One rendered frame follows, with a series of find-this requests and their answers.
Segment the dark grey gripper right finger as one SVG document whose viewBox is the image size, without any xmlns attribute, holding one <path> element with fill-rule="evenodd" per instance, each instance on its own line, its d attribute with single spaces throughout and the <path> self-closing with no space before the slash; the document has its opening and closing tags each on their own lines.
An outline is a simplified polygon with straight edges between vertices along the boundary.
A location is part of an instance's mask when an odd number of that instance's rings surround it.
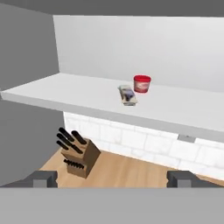
<svg viewBox="0 0 224 224">
<path fill-rule="evenodd" d="M 168 171 L 166 178 L 168 180 L 167 187 L 220 187 L 213 182 L 198 178 L 190 171 Z"/>
</svg>

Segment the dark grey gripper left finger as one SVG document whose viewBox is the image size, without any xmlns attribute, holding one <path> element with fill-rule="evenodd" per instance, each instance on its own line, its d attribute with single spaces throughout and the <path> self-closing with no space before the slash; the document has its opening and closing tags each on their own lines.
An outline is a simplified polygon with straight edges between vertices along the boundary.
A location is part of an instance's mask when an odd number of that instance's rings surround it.
<svg viewBox="0 0 224 224">
<path fill-rule="evenodd" d="M 54 188 L 58 187 L 56 171 L 34 171 L 24 179 L 4 185 L 10 188 Z"/>
</svg>

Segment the white and blue wrapped bar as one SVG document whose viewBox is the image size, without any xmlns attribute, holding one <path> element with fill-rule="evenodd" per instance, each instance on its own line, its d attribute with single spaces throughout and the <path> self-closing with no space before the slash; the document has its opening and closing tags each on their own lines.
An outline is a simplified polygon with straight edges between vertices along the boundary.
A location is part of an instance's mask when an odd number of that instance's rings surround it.
<svg viewBox="0 0 224 224">
<path fill-rule="evenodd" d="M 136 95 L 130 86 L 121 85 L 118 89 L 124 106 L 135 106 L 137 104 Z"/>
</svg>

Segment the white open cabinet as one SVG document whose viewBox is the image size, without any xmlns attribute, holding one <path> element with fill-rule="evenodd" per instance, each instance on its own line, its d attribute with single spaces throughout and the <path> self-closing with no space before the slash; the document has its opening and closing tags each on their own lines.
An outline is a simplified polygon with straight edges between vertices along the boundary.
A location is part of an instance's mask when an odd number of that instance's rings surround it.
<svg viewBox="0 0 224 224">
<path fill-rule="evenodd" d="M 0 3 L 4 100 L 224 143 L 224 17 L 47 15 Z M 151 77 L 147 93 L 134 76 Z M 124 106 L 128 85 L 135 106 Z"/>
</svg>

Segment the wooden knife block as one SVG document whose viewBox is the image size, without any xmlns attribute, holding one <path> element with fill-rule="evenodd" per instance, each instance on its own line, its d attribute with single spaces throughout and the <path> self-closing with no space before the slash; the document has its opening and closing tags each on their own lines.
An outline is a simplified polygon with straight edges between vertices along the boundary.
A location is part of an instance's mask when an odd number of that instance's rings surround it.
<svg viewBox="0 0 224 224">
<path fill-rule="evenodd" d="M 57 137 L 67 172 L 86 179 L 101 151 L 90 139 L 83 138 L 77 130 L 68 133 L 60 127 Z"/>
</svg>

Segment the red tub with white label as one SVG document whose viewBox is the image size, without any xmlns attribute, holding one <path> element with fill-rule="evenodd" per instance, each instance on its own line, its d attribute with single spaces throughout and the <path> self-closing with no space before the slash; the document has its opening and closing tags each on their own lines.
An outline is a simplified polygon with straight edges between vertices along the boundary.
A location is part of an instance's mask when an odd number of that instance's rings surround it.
<svg viewBox="0 0 224 224">
<path fill-rule="evenodd" d="M 137 74 L 134 76 L 134 90 L 138 93 L 147 93 L 151 83 L 148 75 Z"/>
</svg>

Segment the grey wall socket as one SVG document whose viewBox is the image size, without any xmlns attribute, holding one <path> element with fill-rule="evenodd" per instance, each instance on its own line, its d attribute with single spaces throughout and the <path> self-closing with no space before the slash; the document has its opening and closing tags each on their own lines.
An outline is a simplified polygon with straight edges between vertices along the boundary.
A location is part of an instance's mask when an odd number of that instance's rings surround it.
<svg viewBox="0 0 224 224">
<path fill-rule="evenodd" d="M 183 142 L 188 142 L 188 143 L 195 143 L 196 138 L 193 136 L 186 136 L 186 135 L 178 135 L 178 140 L 183 141 Z"/>
</svg>

